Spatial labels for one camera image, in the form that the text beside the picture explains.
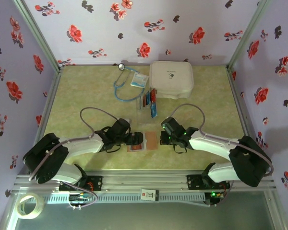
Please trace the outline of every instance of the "floral wallpaper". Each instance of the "floral wallpaper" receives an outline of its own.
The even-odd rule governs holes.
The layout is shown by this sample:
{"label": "floral wallpaper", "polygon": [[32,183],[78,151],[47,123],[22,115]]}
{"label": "floral wallpaper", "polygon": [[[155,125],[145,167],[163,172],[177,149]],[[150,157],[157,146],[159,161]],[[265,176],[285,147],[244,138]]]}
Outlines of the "floral wallpaper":
{"label": "floral wallpaper", "polygon": [[228,64],[258,0],[24,0],[59,65]]}
{"label": "floral wallpaper", "polygon": [[274,165],[273,179],[288,218],[288,0],[271,1],[232,77],[253,137]]}
{"label": "floral wallpaper", "polygon": [[24,166],[22,157],[33,145],[54,74],[13,1],[1,0],[0,221]]}

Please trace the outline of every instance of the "white case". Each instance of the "white case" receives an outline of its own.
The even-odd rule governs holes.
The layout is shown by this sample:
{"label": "white case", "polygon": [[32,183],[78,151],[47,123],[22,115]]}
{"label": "white case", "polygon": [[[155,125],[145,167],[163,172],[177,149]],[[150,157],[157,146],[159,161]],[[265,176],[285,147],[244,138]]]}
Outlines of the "white case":
{"label": "white case", "polygon": [[150,65],[149,86],[157,90],[158,98],[187,98],[194,86],[192,66],[183,61],[155,61]]}

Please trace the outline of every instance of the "black bracket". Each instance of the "black bracket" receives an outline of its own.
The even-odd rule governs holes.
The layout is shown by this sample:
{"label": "black bracket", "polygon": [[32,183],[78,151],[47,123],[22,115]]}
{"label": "black bracket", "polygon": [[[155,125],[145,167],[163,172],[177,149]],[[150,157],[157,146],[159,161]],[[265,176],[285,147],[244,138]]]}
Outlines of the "black bracket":
{"label": "black bracket", "polygon": [[[102,176],[87,176],[84,185],[81,187],[90,191],[101,191]],[[77,191],[77,189],[74,189],[67,184],[60,183],[59,191]]]}
{"label": "black bracket", "polygon": [[204,183],[200,174],[187,175],[187,185],[189,190],[224,190],[230,187],[230,183],[226,181],[214,184]]}

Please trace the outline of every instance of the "stethoscope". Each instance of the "stethoscope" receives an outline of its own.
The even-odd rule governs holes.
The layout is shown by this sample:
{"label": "stethoscope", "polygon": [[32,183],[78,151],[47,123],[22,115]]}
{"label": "stethoscope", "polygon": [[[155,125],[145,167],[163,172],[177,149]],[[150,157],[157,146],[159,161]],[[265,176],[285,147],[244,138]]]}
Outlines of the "stethoscope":
{"label": "stethoscope", "polygon": [[[125,81],[124,81],[122,84],[117,85],[116,83],[117,83],[117,81],[120,79],[120,77],[121,77],[121,75],[123,74],[123,72],[125,71],[125,69],[130,70],[130,73],[128,74],[128,76],[126,77]],[[132,68],[129,68],[129,67],[125,67],[125,65],[122,64],[122,63],[119,64],[119,70],[122,70],[122,73],[119,75],[119,77],[116,79],[116,81],[115,81],[114,84],[113,84],[115,97],[116,97],[118,100],[122,101],[122,102],[131,102],[131,101],[137,99],[138,97],[140,97],[141,94],[144,93],[145,88],[142,89],[142,92],[140,92],[139,95],[137,95],[136,97],[133,97],[133,98],[131,98],[131,99],[121,99],[121,98],[119,98],[119,97],[117,96],[117,89],[120,89],[121,87],[124,86],[126,80],[128,79],[129,75],[131,74],[131,72],[134,71],[134,72],[139,73],[139,71],[137,71],[137,70],[135,70],[135,69],[132,69]]]}

